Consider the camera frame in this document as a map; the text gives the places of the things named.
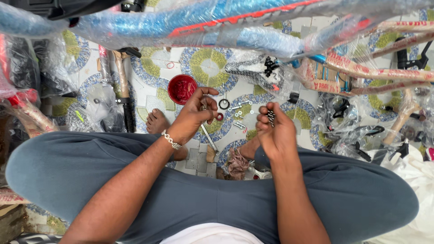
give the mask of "black ring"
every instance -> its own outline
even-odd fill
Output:
[[[221,106],[221,102],[223,102],[223,101],[226,101],[226,102],[227,102],[227,107],[226,107],[226,108],[224,108],[224,107]],[[220,102],[218,102],[218,106],[219,106],[221,109],[225,110],[225,109],[228,109],[228,108],[229,108],[230,104],[229,104],[229,101],[228,101],[227,99],[222,99],[222,100],[220,100]]]

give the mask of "red grease container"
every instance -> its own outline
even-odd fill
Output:
[[[170,99],[179,105],[185,105],[196,89],[196,81],[188,75],[173,77],[167,86]]]

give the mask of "person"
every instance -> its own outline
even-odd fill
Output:
[[[154,109],[150,134],[30,139],[12,153],[7,182],[71,223],[61,243],[349,244],[415,218],[418,200],[404,180],[378,165],[298,148],[293,122],[273,102],[260,107],[257,136],[239,148],[271,167],[273,179],[224,181],[165,167],[187,156],[170,138],[185,145],[217,116],[207,94],[218,92],[198,88],[172,125]],[[200,111],[201,101],[208,110]]]

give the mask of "white shirt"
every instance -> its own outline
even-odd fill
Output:
[[[219,223],[198,224],[184,229],[160,244],[264,244],[252,233]]]

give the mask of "forearm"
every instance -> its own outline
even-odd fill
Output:
[[[291,159],[279,159],[270,163],[276,187],[280,242],[329,244],[326,229],[307,195],[296,150]]]
[[[160,137],[95,193],[72,222],[62,243],[114,243],[136,218],[173,152],[171,144]]]

